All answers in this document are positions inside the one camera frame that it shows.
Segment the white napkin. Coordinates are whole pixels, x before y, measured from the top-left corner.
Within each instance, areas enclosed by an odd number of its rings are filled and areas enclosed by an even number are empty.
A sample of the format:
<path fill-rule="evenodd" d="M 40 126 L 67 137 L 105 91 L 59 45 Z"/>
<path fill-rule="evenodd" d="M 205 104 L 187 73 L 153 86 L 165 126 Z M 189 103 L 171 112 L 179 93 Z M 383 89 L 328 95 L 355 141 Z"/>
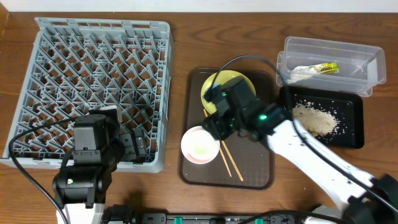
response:
<path fill-rule="evenodd" d="M 298 66 L 292 70 L 290 78 L 287 83 L 296 83 L 303 80 L 308 80 L 314 75 L 318 75 L 318 72 L 311 66 Z"/>

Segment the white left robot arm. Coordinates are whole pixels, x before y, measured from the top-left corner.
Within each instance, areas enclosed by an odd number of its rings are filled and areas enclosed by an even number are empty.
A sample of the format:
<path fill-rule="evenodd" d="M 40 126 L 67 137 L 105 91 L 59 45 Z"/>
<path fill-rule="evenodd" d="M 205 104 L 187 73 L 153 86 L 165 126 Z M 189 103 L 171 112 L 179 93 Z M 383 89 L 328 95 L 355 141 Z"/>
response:
<path fill-rule="evenodd" d="M 54 177 L 55 200 L 61 207 L 58 218 L 68 223 L 138 223 L 134 210 L 126 205 L 105 208 L 112 173 L 126 153 L 138 157 L 146 152 L 144 133 L 134 128 L 120 134 L 116 117 L 105 114 L 80 116 L 74 125 L 75 148 Z"/>

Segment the pile of rice scraps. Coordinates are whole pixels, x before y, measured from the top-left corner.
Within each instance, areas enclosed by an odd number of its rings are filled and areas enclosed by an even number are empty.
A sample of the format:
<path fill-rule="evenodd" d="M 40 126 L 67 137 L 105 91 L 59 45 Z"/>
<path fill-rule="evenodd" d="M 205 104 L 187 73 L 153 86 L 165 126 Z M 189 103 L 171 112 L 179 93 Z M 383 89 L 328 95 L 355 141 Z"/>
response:
<path fill-rule="evenodd" d="M 347 126 L 343 123 L 345 119 L 338 118 L 338 108 L 304 101 L 293 108 L 293 115 L 314 137 L 329 141 L 332 137 L 347 133 Z"/>

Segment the green yellow snack wrapper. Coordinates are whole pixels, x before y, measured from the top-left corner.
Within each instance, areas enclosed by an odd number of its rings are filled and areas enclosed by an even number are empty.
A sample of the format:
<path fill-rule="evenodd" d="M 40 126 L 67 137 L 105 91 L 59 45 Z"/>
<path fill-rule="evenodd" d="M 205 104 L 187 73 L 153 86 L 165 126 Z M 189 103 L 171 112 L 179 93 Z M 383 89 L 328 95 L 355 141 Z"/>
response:
<path fill-rule="evenodd" d="M 313 65 L 312 67 L 320 74 L 336 73 L 339 71 L 339 66 L 337 65 L 336 62 L 321 63 L 318 65 Z"/>

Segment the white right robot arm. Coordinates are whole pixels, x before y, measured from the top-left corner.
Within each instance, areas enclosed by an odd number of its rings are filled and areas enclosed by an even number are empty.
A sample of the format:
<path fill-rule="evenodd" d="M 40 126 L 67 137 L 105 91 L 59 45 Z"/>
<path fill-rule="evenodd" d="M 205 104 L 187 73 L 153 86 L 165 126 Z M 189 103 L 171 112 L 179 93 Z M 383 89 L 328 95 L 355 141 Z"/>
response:
<path fill-rule="evenodd" d="M 349 164 L 308 133 L 285 108 L 264 103 L 244 78 L 232 78 L 223 85 L 212 83 L 204 99 L 216 106 L 203 122 L 215 139 L 244 133 L 261 142 L 311 178 L 339 210 L 337 217 L 291 214 L 334 223 L 397 223 L 397 181 L 393 177 L 377 179 Z"/>

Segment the wooden chopstick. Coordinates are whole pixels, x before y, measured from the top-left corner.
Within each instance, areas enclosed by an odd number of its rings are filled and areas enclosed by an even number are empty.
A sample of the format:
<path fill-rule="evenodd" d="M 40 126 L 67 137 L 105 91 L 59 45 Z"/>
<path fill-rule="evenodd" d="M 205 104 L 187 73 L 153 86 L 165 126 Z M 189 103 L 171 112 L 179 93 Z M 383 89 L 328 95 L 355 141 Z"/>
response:
<path fill-rule="evenodd" d="M 237 175 L 238 175 L 238 177 L 240 179 L 240 181 L 243 182 L 244 181 L 243 176 L 241 175 L 241 172 L 240 172 L 239 168 L 237 167 L 237 165 L 236 165 L 236 163 L 235 163 L 235 161 L 234 161 L 234 159 L 233 159 L 233 157 L 232 157 L 232 155 L 231 155 L 231 153 L 230 153 L 225 141 L 221 141 L 221 143 L 222 143 L 222 145 L 223 145 L 223 147 L 224 147 L 224 149 L 225 149 L 225 151 L 226 151 L 226 153 L 227 153 L 227 155 L 228 155 L 228 157 L 229 157 L 229 159 L 230 159 L 230 161 L 231 161 L 231 163 L 232 163 L 232 165 L 233 165 L 233 167 L 234 167 L 234 169 L 235 169 L 235 171 L 236 171 L 236 173 L 237 173 Z"/>
<path fill-rule="evenodd" d="M 204 114 L 205 114 L 205 117 L 207 118 L 207 117 L 208 117 L 208 112 L 207 112 L 207 110 L 206 110 L 206 109 L 203 109 L 203 112 L 204 112 Z M 222 160 L 223 160 L 223 162 L 224 162 L 224 165 L 225 165 L 225 167 L 226 167 L 226 170 L 228 171 L 229 176 L 232 177 L 231 171 L 230 171 L 230 169 L 229 169 L 229 165 L 228 165 L 228 163 L 227 163 L 227 161 L 226 161 L 226 158 L 225 158 L 225 156 L 224 156 L 223 150 L 222 150 L 222 148 L 221 148 L 221 143 L 220 143 L 220 155 L 221 155 L 221 158 L 222 158 Z"/>

